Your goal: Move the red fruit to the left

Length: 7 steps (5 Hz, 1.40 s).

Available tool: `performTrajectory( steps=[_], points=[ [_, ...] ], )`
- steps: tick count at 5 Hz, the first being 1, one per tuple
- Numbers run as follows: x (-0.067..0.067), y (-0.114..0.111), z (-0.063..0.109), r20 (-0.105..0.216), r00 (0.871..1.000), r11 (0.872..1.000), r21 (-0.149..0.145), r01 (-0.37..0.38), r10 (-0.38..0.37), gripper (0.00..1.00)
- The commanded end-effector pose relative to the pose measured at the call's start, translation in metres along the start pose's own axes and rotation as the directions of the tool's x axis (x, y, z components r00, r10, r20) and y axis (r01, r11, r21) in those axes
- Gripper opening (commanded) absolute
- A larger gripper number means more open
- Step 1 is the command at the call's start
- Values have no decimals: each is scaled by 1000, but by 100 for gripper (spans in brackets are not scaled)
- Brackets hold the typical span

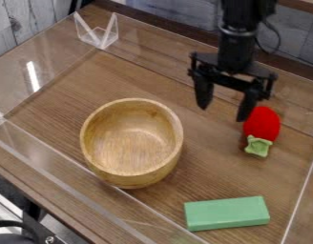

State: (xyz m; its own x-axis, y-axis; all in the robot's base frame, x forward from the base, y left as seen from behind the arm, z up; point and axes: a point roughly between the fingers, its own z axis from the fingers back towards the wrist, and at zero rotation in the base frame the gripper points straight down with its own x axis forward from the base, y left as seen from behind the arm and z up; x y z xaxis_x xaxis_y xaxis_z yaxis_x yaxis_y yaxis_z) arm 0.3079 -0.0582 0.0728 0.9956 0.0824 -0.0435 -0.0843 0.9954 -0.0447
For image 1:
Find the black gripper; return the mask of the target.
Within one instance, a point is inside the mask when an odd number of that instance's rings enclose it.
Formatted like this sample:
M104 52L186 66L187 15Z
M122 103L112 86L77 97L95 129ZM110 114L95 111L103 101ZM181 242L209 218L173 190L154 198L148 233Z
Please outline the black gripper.
M240 71L224 68L218 64L218 56L214 53L194 51L190 53L190 59L189 76L194 79L197 105L203 110L210 105L214 84L244 92L245 97L240 104L237 121L246 121L258 98L270 98L277 74L257 62L252 62Z

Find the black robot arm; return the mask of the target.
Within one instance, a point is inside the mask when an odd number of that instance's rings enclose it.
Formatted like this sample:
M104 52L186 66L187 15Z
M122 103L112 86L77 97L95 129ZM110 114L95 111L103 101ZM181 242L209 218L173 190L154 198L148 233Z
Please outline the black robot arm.
M254 46L260 46L257 31L274 14L277 0L222 0L218 53L191 52L187 70L194 81L195 102L205 110L211 103L214 85L244 94L236 120L244 122L258 101L269 99L277 74L253 61Z

